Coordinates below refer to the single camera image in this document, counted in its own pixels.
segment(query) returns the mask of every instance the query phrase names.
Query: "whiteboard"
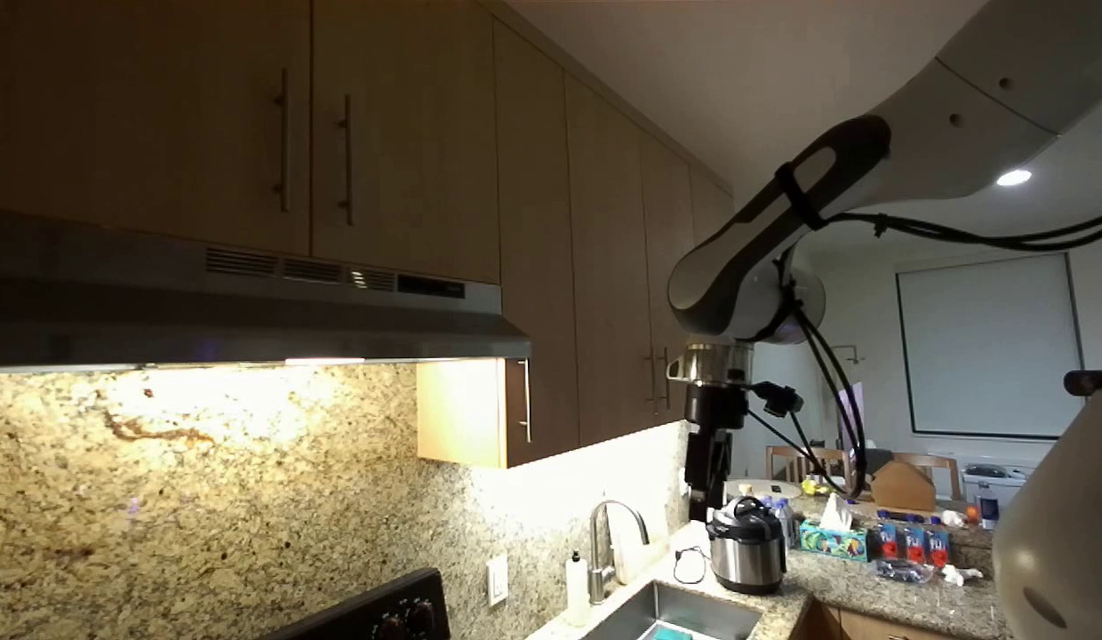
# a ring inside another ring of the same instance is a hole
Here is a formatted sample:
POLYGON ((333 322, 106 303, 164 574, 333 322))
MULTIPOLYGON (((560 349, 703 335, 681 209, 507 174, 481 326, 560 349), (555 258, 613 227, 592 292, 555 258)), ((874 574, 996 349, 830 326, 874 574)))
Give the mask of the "whiteboard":
POLYGON ((913 433, 1059 437, 1079 401, 1065 258, 898 270, 913 433))

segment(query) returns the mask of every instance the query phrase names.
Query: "kitchen sink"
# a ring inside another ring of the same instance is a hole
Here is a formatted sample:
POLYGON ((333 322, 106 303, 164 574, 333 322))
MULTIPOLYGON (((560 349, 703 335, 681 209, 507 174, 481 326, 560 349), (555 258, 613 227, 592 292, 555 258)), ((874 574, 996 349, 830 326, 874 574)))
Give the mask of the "kitchen sink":
POLYGON ((760 612, 695 592, 645 584, 618 604, 586 640, 738 640, 760 612))

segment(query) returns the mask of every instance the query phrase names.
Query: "ceiling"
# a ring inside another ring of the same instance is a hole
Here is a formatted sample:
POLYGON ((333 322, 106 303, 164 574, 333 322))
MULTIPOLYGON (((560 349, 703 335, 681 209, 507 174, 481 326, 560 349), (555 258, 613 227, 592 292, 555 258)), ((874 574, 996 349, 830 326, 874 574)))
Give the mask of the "ceiling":
MULTIPOLYGON (((507 0, 623 101, 719 171, 741 203, 828 124, 918 75, 984 0, 507 0)), ((1102 214, 1102 108, 1031 159, 1033 182, 889 214, 969 233, 1102 214)), ((867 227, 808 247, 843 252, 867 227)))

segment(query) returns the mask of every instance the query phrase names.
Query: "wall outlet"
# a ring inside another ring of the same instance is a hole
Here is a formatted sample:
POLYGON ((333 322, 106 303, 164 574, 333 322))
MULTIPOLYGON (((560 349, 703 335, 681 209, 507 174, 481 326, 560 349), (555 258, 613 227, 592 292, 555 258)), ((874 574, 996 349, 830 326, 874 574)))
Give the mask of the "wall outlet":
POLYGON ((507 556, 487 562, 487 607, 507 603, 507 556))

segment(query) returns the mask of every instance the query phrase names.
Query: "stovetop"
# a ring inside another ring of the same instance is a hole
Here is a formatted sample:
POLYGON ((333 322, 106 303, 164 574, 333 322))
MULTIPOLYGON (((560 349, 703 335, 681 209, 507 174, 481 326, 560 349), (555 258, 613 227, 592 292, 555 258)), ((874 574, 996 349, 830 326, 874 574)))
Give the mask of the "stovetop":
POLYGON ((269 640, 449 640, 443 584, 414 571, 365 594, 297 620, 269 640))

